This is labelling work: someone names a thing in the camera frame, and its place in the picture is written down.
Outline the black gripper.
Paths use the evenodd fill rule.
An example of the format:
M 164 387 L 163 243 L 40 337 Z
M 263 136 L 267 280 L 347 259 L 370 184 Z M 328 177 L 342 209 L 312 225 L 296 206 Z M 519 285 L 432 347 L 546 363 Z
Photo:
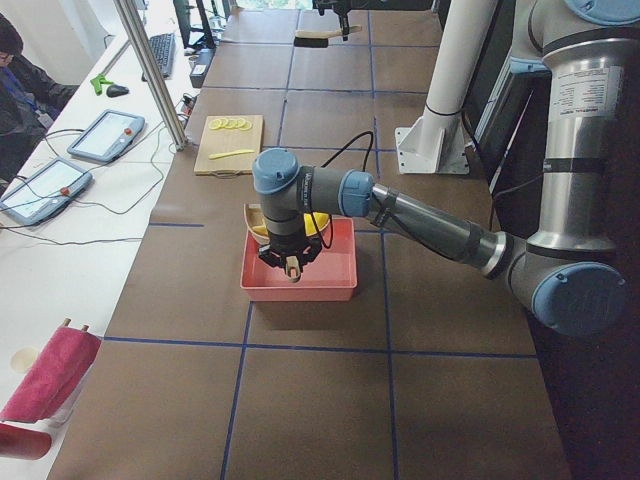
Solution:
M 270 267 L 284 268 L 288 257 L 295 257 L 299 266 L 312 263 L 322 251 L 322 242 L 318 235 L 305 234 L 276 235 L 269 243 L 258 249 L 258 257 Z
M 313 0 L 313 8 L 320 15 L 324 15 L 326 11 L 331 10 L 339 18 L 340 32 L 343 40 L 347 40 L 350 32 L 348 13 L 350 12 L 349 0 Z

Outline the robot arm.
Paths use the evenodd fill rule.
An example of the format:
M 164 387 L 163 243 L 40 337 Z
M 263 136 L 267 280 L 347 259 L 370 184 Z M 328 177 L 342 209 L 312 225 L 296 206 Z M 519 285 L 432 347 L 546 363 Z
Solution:
M 422 115 L 395 132 L 398 168 L 423 175 L 419 197 L 366 171 L 303 166 L 285 149 L 260 153 L 253 181 L 268 232 L 259 250 L 297 281 L 320 253 L 303 217 L 362 217 L 500 282 L 543 325 L 570 336 L 602 331 L 629 292 L 604 225 L 605 170 L 625 75 L 639 50 L 635 1 L 519 1 L 505 66 L 551 77 L 537 231 L 520 238 L 468 219 L 461 112 L 496 3 L 454 1 Z

